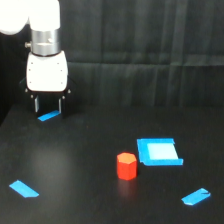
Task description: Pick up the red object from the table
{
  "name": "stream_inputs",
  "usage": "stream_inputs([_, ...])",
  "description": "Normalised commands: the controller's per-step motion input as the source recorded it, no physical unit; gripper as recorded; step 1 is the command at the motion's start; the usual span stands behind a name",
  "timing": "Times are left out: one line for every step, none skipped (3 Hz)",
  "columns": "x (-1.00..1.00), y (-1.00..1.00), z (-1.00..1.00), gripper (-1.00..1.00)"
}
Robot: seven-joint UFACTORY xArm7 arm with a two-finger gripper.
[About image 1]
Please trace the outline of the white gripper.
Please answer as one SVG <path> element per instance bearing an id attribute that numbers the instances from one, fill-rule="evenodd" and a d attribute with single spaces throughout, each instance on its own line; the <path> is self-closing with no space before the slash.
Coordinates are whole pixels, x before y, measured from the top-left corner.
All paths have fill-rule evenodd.
<path id="1" fill-rule="evenodd" d="M 57 55 L 41 57 L 28 54 L 26 76 L 20 81 L 19 87 L 22 92 L 29 93 L 37 115 L 39 113 L 39 96 L 37 93 L 58 93 L 59 112 L 66 118 L 71 112 L 70 94 L 74 90 L 75 82 L 68 75 L 68 64 L 65 52 Z"/>

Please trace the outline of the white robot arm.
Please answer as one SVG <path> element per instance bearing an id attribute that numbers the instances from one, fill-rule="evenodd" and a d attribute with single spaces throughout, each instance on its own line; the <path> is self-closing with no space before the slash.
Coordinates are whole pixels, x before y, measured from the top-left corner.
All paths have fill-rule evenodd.
<path id="1" fill-rule="evenodd" d="M 59 0 L 0 0 L 0 33 L 12 36 L 26 25 L 30 27 L 31 40 L 25 47 L 30 52 L 20 88 L 33 101 L 36 114 L 40 112 L 40 94 L 58 95 L 58 109 L 48 116 L 65 117 L 74 81 L 68 75 L 66 55 L 60 44 Z"/>

